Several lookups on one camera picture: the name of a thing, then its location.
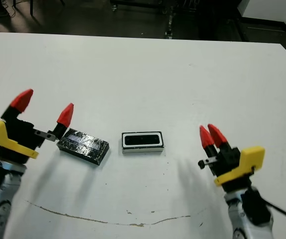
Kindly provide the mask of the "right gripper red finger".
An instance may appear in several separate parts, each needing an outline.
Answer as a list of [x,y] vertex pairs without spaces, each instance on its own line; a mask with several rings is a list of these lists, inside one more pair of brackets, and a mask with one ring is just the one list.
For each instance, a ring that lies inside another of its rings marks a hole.
[[238,156],[239,149],[231,148],[226,137],[221,133],[221,131],[214,126],[213,124],[208,124],[209,133],[211,138],[213,139],[213,143],[211,143],[207,147],[207,155],[208,156]]
[[214,140],[210,133],[205,129],[204,126],[199,127],[199,134],[202,148],[204,149],[207,157],[214,157],[218,155],[218,152],[214,145]]

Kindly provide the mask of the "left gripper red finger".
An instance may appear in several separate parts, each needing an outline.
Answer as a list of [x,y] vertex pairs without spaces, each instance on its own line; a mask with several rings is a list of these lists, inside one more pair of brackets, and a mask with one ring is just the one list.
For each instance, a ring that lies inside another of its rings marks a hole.
[[57,119],[57,125],[52,131],[49,131],[49,133],[54,135],[56,139],[61,139],[65,134],[66,130],[70,126],[73,112],[74,104],[70,103],[59,115],[59,118]]
[[15,99],[12,100],[10,105],[2,114],[1,119],[3,120],[16,119],[19,114],[25,111],[31,100],[32,95],[33,95],[33,90],[28,89],[20,93],[18,96],[16,96]]

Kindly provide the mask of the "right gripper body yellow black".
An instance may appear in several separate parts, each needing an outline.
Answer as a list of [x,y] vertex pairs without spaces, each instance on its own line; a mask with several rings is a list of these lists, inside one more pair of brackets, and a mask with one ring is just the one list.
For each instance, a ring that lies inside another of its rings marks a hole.
[[261,146],[245,148],[223,148],[215,152],[212,146],[205,150],[209,158],[200,160],[201,169],[208,166],[216,177],[214,183],[224,191],[237,191],[251,186],[250,176],[262,168],[265,149]]

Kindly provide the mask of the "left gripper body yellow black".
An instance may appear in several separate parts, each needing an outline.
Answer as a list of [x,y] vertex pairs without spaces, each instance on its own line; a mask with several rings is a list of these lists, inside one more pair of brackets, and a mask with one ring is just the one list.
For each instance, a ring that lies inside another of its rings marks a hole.
[[39,154],[35,150],[44,140],[55,141],[56,136],[35,129],[28,122],[19,120],[11,124],[0,120],[0,158],[4,160],[26,163],[35,159]]

